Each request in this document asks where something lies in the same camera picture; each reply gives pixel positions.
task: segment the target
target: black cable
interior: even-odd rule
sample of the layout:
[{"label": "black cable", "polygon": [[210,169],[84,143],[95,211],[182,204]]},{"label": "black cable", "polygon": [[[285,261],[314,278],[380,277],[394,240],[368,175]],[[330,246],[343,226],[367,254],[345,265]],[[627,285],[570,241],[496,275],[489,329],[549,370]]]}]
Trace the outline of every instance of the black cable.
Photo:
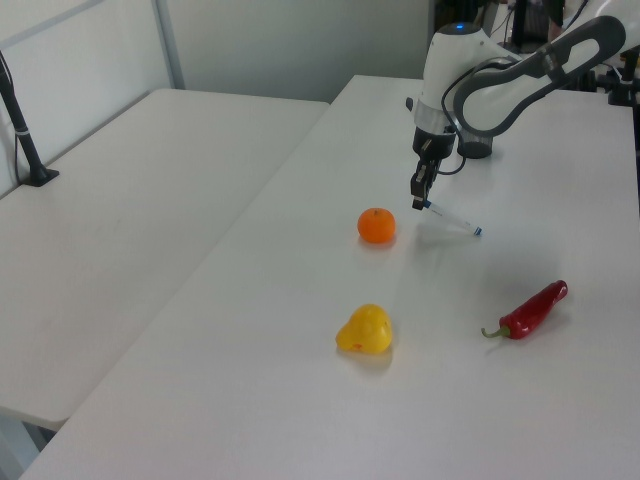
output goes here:
[{"label": "black cable", "polygon": [[0,62],[2,62],[4,71],[7,72],[7,77],[9,77],[9,83],[11,84],[11,90],[13,90],[13,77],[11,76],[11,70],[9,70],[9,64],[4,59],[4,55],[2,55],[2,50],[0,50]]},{"label": "black cable", "polygon": [[511,18],[512,13],[513,13],[513,10],[511,10],[509,12],[509,15],[507,15],[507,26],[504,27],[504,39],[502,40],[503,45],[507,44],[507,32],[509,31],[509,19]]},{"label": "black cable", "polygon": [[491,37],[494,33],[496,33],[498,30],[500,30],[500,29],[502,28],[502,25],[504,25],[504,22],[507,22],[507,27],[509,26],[508,22],[509,22],[509,17],[511,16],[511,12],[512,12],[512,11],[513,11],[513,10],[509,10],[509,13],[504,17],[504,20],[502,21],[502,23],[501,23],[500,25],[498,25],[498,26],[496,27],[496,29],[495,29],[493,32],[491,32],[491,33],[489,34],[489,36],[490,36],[490,37]]},{"label": "black cable", "polygon": [[14,137],[15,140],[15,147],[13,150],[13,171],[16,175],[16,183],[18,184],[18,186],[22,185],[22,182],[20,181],[20,175],[18,175],[18,134],[15,134]]},{"label": "black cable", "polygon": [[[475,68],[470,68],[465,73],[460,75],[456,79],[455,82],[453,82],[451,85],[449,85],[449,88],[447,88],[447,90],[445,90],[444,95],[442,95],[442,100],[440,101],[440,105],[442,106],[442,111],[444,112],[444,115],[447,117],[447,120],[449,120],[449,123],[451,124],[451,126],[455,130],[456,134],[458,135],[458,142],[461,144],[460,151],[462,151],[462,152],[464,152],[464,139],[462,138],[462,134],[460,133],[460,129],[458,128],[456,123],[453,121],[453,118],[451,117],[451,114],[447,110],[447,107],[444,104],[444,101],[447,98],[447,95],[449,95],[449,92],[453,89],[453,87],[455,87],[458,83],[460,83],[464,78],[466,78],[467,76],[471,75],[474,70],[475,70]],[[462,154],[462,163],[460,163],[460,166],[458,168],[456,168],[455,170],[452,170],[451,172],[441,172],[440,170],[438,170],[438,174],[439,175],[455,175],[456,173],[460,172],[460,170],[462,170],[464,168],[464,165],[466,163],[467,163],[467,156]]]},{"label": "black cable", "polygon": [[[449,110],[447,110],[447,106],[445,105],[444,101],[447,98],[447,95],[449,95],[449,92],[453,89],[453,87],[455,87],[464,78],[468,77],[472,73],[477,73],[477,72],[480,72],[482,70],[486,70],[488,68],[494,68],[494,69],[497,69],[497,70],[506,70],[507,68],[512,67],[513,65],[518,63],[517,61],[512,61],[511,63],[503,64],[503,63],[495,62],[495,61],[492,61],[492,60],[495,60],[495,59],[489,59],[489,60],[481,63],[480,65],[478,65],[478,66],[476,66],[474,68],[470,68],[469,70],[464,72],[462,75],[460,75],[455,80],[455,82],[453,82],[451,85],[449,85],[447,90],[442,95],[442,100],[440,101],[440,106],[442,107],[442,111],[444,112],[445,116],[447,117],[447,120],[449,120],[449,123],[451,124],[451,127],[455,130],[456,135],[458,136],[458,143],[460,143],[459,150],[462,151],[462,152],[465,151],[465,149],[464,149],[464,139],[462,138],[462,133],[460,133],[460,129],[458,128],[456,123],[453,121],[453,117],[451,117],[451,114],[449,113]],[[467,163],[467,156],[462,154],[462,163],[460,163],[460,166],[458,168],[456,168],[455,170],[453,170],[451,172],[438,171],[438,174],[440,174],[440,175],[455,175],[456,173],[460,172],[460,170],[462,170],[464,168],[466,163]]]},{"label": "black cable", "polygon": [[573,18],[571,19],[571,21],[569,22],[569,25],[567,25],[567,28],[565,28],[565,30],[567,30],[568,28],[571,27],[571,25],[573,25],[573,22],[575,22],[578,17],[580,16],[580,14],[582,13],[582,10],[584,10],[584,7],[587,6],[587,3],[589,3],[589,0],[582,0],[582,4],[580,5],[580,8],[578,8],[578,11],[576,12],[576,14],[573,16]]},{"label": "black cable", "polygon": [[[2,68],[7,72],[7,77],[9,78],[9,83],[11,84],[11,91],[13,91],[13,76],[11,76],[11,70],[9,69],[9,64],[4,58],[2,54],[2,50],[0,50],[0,62],[2,62]],[[16,133],[13,137],[14,140],[14,148],[13,148],[13,172],[16,176],[16,183],[18,186],[22,185],[20,181],[20,176],[18,175],[18,134]]]}]

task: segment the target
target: red chili pepper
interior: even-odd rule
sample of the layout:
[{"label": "red chili pepper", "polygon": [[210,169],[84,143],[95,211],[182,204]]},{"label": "red chili pepper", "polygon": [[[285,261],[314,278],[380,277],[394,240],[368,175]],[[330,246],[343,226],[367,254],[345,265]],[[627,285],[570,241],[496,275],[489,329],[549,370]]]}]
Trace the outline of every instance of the red chili pepper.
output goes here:
[{"label": "red chili pepper", "polygon": [[502,317],[500,330],[487,333],[483,328],[482,334],[487,338],[509,337],[520,340],[533,332],[547,318],[553,306],[566,297],[567,292],[567,284],[563,280],[558,280],[535,294],[509,315]]}]

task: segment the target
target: black pole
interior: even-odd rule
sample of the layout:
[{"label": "black pole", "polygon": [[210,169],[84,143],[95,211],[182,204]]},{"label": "black pole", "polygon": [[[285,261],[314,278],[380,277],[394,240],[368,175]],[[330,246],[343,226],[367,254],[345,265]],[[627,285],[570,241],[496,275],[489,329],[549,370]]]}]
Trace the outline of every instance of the black pole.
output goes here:
[{"label": "black pole", "polygon": [[511,43],[522,48],[524,43],[524,23],[527,16],[527,0],[516,0],[516,6],[513,11],[513,24],[511,30]]},{"label": "black pole", "polygon": [[41,187],[49,180],[57,177],[58,172],[55,170],[48,170],[44,165],[42,165],[36,146],[31,139],[29,128],[27,127],[27,123],[22,115],[22,110],[20,110],[20,105],[18,105],[13,85],[9,80],[9,73],[6,71],[2,62],[0,62],[0,94],[2,95],[2,100],[7,107],[7,112],[9,113],[9,118],[11,118],[11,122],[13,123],[13,128],[20,139],[24,155],[29,162],[29,178],[24,180],[22,183],[33,187]]}]

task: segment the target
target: equipment in background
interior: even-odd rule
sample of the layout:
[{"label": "equipment in background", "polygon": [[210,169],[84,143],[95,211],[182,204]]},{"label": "equipment in background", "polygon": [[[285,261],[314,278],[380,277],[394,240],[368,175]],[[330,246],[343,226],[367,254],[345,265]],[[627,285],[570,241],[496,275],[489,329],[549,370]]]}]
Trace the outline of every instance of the equipment in background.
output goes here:
[{"label": "equipment in background", "polygon": [[[413,150],[420,157],[411,179],[413,207],[424,207],[438,174],[464,167],[472,156],[467,141],[482,146],[478,139],[489,139],[485,151],[490,152],[491,139],[507,131],[533,102],[637,45],[638,25],[635,1],[590,0],[564,34],[525,60],[473,24],[440,29],[431,40],[422,92],[412,109]],[[456,136],[462,162],[452,172],[441,172]]]},{"label": "equipment in background", "polygon": [[53,178],[57,177],[59,173],[55,170],[49,170],[45,168],[40,161],[40,156],[38,155],[36,146],[31,138],[31,133],[29,132],[27,123],[25,122],[24,116],[22,115],[22,110],[20,110],[20,105],[18,105],[18,100],[16,99],[13,79],[11,78],[9,67],[6,65],[4,57],[2,57],[1,54],[0,94],[2,95],[2,100],[7,107],[7,112],[9,113],[9,117],[11,118],[11,122],[13,123],[13,128],[16,132],[16,142],[20,140],[24,155],[29,162],[29,178],[24,180],[22,183],[25,185],[30,185],[32,187],[41,187]]}]

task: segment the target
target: black stand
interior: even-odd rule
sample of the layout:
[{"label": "black stand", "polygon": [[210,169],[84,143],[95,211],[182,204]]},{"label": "black stand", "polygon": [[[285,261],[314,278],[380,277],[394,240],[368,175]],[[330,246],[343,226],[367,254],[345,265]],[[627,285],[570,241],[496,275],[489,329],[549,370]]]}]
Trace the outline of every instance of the black stand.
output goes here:
[{"label": "black stand", "polygon": [[7,107],[7,112],[13,123],[13,128],[16,131],[16,135],[20,139],[22,150],[29,162],[30,175],[29,178],[22,183],[30,185],[32,187],[41,187],[49,180],[58,176],[58,172],[55,170],[48,170],[42,165],[36,146],[31,139],[31,134],[27,128],[27,123],[22,116],[22,111],[18,105],[18,100],[13,91],[13,85],[9,81],[9,73],[5,70],[4,65],[0,62],[0,94],[2,100]]},{"label": "black stand", "polygon": [[607,72],[598,77],[598,86],[609,92],[609,105],[620,107],[634,107],[636,94],[640,92],[640,80],[634,78],[638,65],[638,51],[640,47],[632,48],[624,52],[625,63],[622,70],[622,78],[618,78],[615,72]]}]

